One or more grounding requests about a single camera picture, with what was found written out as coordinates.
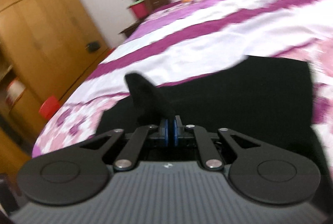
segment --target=round black pad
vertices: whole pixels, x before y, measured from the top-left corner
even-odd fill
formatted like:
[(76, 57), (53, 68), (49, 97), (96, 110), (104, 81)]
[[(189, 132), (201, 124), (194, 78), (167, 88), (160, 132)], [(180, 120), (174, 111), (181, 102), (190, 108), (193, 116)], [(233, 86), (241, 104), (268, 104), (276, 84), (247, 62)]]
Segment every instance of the round black pad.
[(244, 149), (231, 165), (229, 179), (241, 194), (255, 201), (289, 205), (315, 194), (320, 173), (301, 155), (263, 146)]
[(286, 182), (297, 174), (296, 168), (285, 161), (269, 160), (262, 162), (258, 166), (259, 175), (272, 182)]
[(109, 171), (96, 151), (71, 147), (28, 161), (17, 182), (29, 199), (64, 206), (93, 197), (108, 178)]

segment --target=black fabric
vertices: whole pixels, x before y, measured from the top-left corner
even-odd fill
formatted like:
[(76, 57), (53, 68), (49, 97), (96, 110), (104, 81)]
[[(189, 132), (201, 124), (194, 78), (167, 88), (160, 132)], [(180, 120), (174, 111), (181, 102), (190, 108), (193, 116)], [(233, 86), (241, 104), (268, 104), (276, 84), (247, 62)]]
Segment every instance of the black fabric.
[(226, 127), (312, 159), (328, 174), (312, 131), (312, 82), (306, 62), (249, 57), (231, 69), (180, 85), (155, 88), (138, 74), (126, 76), (131, 96), (103, 113), (96, 134), (133, 132), (161, 117), (216, 132)]

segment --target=gray textured surface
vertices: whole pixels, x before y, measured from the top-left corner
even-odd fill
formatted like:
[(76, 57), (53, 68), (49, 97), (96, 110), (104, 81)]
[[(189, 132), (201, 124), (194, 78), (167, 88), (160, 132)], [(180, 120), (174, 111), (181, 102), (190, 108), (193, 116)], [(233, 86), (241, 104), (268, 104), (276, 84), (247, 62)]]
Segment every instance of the gray textured surface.
[(225, 177), (196, 162), (142, 162), (117, 173), (94, 198), (68, 207), (29, 203), (17, 224), (319, 224), (326, 216), (309, 203), (264, 207), (235, 193)]

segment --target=striped bedspread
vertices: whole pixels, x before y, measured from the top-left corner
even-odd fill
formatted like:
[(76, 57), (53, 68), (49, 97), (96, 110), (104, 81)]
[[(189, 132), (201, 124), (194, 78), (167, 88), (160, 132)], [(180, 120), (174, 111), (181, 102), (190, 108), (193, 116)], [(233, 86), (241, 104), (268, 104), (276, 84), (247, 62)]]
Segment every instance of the striped bedspread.
[(128, 72), (170, 86), (230, 68), (247, 55), (310, 62), (313, 127), (333, 166), (333, 0), (195, 0), (163, 7), (73, 93), (40, 134), (33, 156), (91, 137), (103, 111), (129, 95)]

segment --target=wooden wardrobe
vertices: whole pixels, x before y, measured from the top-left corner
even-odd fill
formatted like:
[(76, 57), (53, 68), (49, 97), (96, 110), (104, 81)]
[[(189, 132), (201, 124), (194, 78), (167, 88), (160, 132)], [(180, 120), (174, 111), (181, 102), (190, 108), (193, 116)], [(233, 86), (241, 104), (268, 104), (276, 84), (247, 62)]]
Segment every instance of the wooden wardrobe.
[(7, 174), (11, 183), (15, 184), (17, 172), (30, 159), (31, 157), (0, 129), (0, 173)]
[[(31, 144), (46, 123), (38, 114), (42, 103), (51, 95), (64, 103), (109, 52), (79, 0), (0, 0), (0, 42), (0, 64), (11, 72), (0, 80), (0, 113)], [(100, 48), (89, 52), (92, 42)], [(26, 91), (6, 109), (13, 77)]]

